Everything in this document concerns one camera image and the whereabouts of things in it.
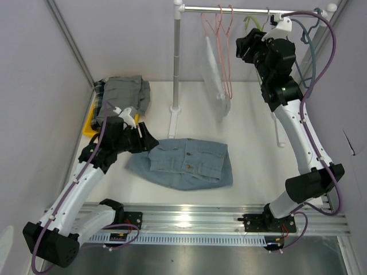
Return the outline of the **white skirt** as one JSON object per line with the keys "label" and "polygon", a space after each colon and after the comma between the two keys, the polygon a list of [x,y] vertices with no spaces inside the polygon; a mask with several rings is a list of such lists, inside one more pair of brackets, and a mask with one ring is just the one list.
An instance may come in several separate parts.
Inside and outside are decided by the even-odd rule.
{"label": "white skirt", "polygon": [[212,43],[205,37],[200,61],[200,74],[205,84],[208,102],[216,122],[221,123],[231,109],[231,101],[224,90]]}

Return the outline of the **light blue denim skirt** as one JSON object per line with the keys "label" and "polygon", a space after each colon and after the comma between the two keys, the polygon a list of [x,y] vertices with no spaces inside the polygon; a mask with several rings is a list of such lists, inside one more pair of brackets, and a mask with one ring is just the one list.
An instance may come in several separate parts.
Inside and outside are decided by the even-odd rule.
{"label": "light blue denim skirt", "polygon": [[160,186],[197,191],[233,186],[228,145],[198,139],[163,139],[133,154],[125,168]]}

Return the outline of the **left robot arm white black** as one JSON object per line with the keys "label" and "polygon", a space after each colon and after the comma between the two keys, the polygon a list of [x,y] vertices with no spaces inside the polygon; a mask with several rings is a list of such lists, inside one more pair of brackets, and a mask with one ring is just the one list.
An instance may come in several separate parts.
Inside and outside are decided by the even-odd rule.
{"label": "left robot arm white black", "polygon": [[125,223],[124,206],[112,199],[102,200],[97,208],[82,219],[77,215],[90,192],[124,152],[148,152],[159,142],[145,123],[129,124],[126,118],[109,116],[101,124],[78,158],[75,174],[50,209],[37,223],[28,222],[22,233],[32,254],[34,274],[36,258],[61,268],[68,267],[80,248],[102,229],[125,227],[139,231],[139,226]]}

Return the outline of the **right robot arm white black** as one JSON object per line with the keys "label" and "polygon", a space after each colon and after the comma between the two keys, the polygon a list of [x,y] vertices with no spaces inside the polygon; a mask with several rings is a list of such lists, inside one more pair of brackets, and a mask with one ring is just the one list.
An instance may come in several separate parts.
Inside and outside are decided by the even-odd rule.
{"label": "right robot arm white black", "polygon": [[281,232],[287,225],[296,231],[292,212],[335,188],[344,175],[324,151],[312,126],[306,126],[306,106],[299,85],[291,77],[296,60],[295,45],[285,38],[267,38],[253,28],[236,40],[236,57],[255,66],[261,79],[261,95],[280,121],[294,151],[299,175],[285,181],[285,191],[264,206],[262,214],[245,214],[247,232]]}

